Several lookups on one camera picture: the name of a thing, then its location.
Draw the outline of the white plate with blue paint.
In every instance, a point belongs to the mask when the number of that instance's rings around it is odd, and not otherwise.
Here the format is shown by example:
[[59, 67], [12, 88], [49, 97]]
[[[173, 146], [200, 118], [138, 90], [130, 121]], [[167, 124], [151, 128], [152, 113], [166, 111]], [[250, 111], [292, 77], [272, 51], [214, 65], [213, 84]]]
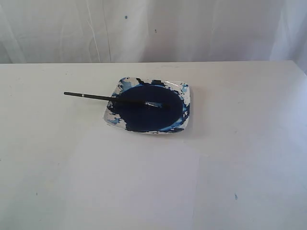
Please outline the white plate with blue paint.
[[190, 87], [185, 82], [126, 77], [118, 82], [112, 97], [164, 103], [168, 107], [109, 102], [103, 119], [110, 126], [138, 133], [163, 134], [183, 131], [188, 125], [191, 98]]

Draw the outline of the black paintbrush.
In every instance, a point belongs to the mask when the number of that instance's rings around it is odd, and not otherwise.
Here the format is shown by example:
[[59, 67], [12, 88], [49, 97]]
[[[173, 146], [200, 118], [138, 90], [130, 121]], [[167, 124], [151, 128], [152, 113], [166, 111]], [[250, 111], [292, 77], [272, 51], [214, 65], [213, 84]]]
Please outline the black paintbrush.
[[170, 108], [170, 106], [165, 103], [149, 102], [149, 101], [144, 101], [144, 100], [139, 100], [139, 99], [135, 100], [135, 99], [125, 99], [125, 98], [117, 98], [117, 97], [106, 97], [106, 96], [100, 96], [100, 95], [83, 94], [83, 93], [75, 93], [75, 92], [64, 92], [63, 94], [67, 96], [75, 96], [75, 97], [103, 100], [103, 101], [109, 101], [109, 102], [146, 105], [146, 106], [150, 106], [154, 108], [161, 108], [161, 109]]

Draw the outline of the white backdrop curtain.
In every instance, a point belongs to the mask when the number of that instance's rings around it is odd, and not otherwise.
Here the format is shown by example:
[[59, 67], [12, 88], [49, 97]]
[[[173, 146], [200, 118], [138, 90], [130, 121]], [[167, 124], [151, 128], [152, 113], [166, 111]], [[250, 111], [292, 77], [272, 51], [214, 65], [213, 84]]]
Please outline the white backdrop curtain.
[[2, 63], [307, 58], [304, 0], [3, 0]]

